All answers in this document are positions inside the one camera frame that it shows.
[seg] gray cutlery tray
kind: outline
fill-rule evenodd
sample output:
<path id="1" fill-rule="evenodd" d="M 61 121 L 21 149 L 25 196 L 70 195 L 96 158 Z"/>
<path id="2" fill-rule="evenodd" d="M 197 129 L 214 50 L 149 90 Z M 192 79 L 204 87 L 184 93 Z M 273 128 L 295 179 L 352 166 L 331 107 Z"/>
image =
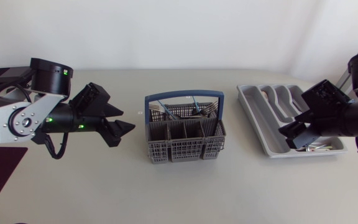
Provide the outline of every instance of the gray cutlery tray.
<path id="1" fill-rule="evenodd" d="M 285 136 L 278 129 L 309 109 L 298 86 L 238 85 L 237 89 L 239 101 L 269 157 L 323 156 L 347 152 L 337 137 L 320 137 L 315 141 L 332 146 L 328 151 L 297 151 L 288 147 Z"/>

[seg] gray plastic basket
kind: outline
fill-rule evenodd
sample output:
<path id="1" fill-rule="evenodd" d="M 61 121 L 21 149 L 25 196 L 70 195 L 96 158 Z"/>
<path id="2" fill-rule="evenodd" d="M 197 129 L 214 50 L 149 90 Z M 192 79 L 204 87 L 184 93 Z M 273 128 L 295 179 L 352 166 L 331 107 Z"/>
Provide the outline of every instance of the gray plastic basket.
<path id="1" fill-rule="evenodd" d="M 218 109 L 208 118 L 172 120 L 166 113 L 149 110 L 151 101 L 179 96 L 215 96 L 219 98 Z M 224 95 L 220 91 L 187 90 L 159 93 L 145 97 L 146 139 L 149 157 L 154 164 L 168 162 L 216 159 L 223 149 L 226 132 L 221 121 Z M 203 109 L 211 103 L 198 103 Z M 179 117 L 191 116 L 195 104 L 165 105 Z"/>

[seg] tabletop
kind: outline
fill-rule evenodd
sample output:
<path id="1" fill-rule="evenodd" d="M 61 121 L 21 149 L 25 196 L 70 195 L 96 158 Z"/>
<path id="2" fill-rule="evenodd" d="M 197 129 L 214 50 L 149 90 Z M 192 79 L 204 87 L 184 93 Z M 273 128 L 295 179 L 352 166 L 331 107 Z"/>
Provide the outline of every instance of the tabletop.
<path id="1" fill-rule="evenodd" d="M 358 223 L 358 153 L 268 158 L 237 97 L 237 85 L 313 85 L 258 70 L 75 71 L 71 97 L 101 85 L 113 117 L 136 125 L 118 147 L 98 133 L 70 133 L 52 159 L 29 150 L 0 193 L 0 223 Z M 173 90 L 224 93 L 224 150 L 215 160 L 152 164 L 147 155 L 144 97 Z M 61 134 L 52 139 L 60 142 Z"/>

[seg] white wall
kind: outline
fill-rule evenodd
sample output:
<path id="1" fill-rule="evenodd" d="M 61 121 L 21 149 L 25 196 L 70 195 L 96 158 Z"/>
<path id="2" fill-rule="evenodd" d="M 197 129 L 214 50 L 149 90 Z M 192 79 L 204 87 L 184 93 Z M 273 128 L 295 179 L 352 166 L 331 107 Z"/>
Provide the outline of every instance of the white wall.
<path id="1" fill-rule="evenodd" d="M 0 0 L 0 67 L 256 68 L 339 79 L 358 0 Z"/>

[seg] blue basket handle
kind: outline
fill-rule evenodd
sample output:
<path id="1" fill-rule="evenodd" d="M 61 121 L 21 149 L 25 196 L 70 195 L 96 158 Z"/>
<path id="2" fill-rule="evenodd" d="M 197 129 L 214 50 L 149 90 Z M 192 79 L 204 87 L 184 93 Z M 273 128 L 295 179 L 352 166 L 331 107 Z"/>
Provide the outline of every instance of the blue basket handle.
<path id="1" fill-rule="evenodd" d="M 212 96 L 218 98 L 218 120 L 222 120 L 223 115 L 223 101 L 224 94 L 221 91 L 214 90 L 180 90 L 180 91 L 169 91 L 166 93 L 157 93 L 154 95 L 146 96 L 144 98 L 144 117 L 146 124 L 149 124 L 149 103 L 152 101 L 163 100 L 181 96 Z"/>

